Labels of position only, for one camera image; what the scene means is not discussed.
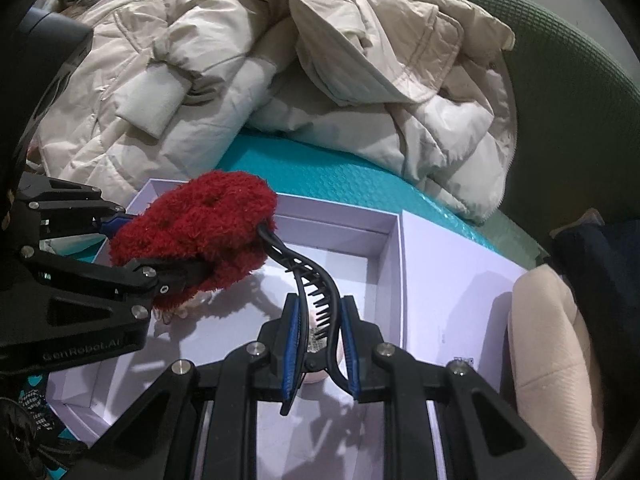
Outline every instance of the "teal padded surface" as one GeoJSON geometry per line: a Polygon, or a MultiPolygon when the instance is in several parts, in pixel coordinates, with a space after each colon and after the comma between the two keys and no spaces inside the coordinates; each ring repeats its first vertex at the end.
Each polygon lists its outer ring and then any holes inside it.
{"type": "Polygon", "coordinates": [[[332,152],[282,137],[243,130],[218,167],[225,171],[241,170],[256,174],[280,193],[392,213],[409,211],[495,250],[482,235],[451,211],[401,178],[350,153],[332,152]]]}
{"type": "Polygon", "coordinates": [[[79,253],[73,254],[73,257],[76,260],[80,260],[81,262],[92,263],[95,255],[98,253],[98,250],[100,250],[100,247],[102,247],[102,242],[94,244],[91,247],[87,247],[85,250],[80,251],[79,253]]]}

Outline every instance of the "white cardboard box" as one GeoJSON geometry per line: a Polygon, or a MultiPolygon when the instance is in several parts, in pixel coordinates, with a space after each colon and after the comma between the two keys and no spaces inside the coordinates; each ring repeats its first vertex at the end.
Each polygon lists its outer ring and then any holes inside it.
{"type": "MultiPolygon", "coordinates": [[[[178,184],[150,180],[127,211],[142,213],[178,184]]],[[[407,212],[279,195],[275,221],[278,236],[323,266],[387,341],[435,364],[473,360],[498,389],[511,289],[523,269],[407,212]]],[[[96,261],[108,264],[107,247],[96,261]]],[[[79,440],[92,444],[171,362],[224,358],[255,340],[295,291],[292,276],[268,260],[187,319],[152,319],[141,351],[51,374],[47,400],[79,440]]],[[[357,405],[326,380],[303,385],[289,416],[278,410],[258,406],[259,480],[382,477],[380,406],[357,405]]]]}

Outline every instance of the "green mesh fabric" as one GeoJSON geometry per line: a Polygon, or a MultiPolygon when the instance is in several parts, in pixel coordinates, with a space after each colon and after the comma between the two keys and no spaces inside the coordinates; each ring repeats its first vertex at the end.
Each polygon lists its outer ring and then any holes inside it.
{"type": "Polygon", "coordinates": [[[640,216],[640,91],[590,38],[529,0],[470,0],[507,23],[518,146],[501,210],[543,245],[599,209],[640,216]]]}

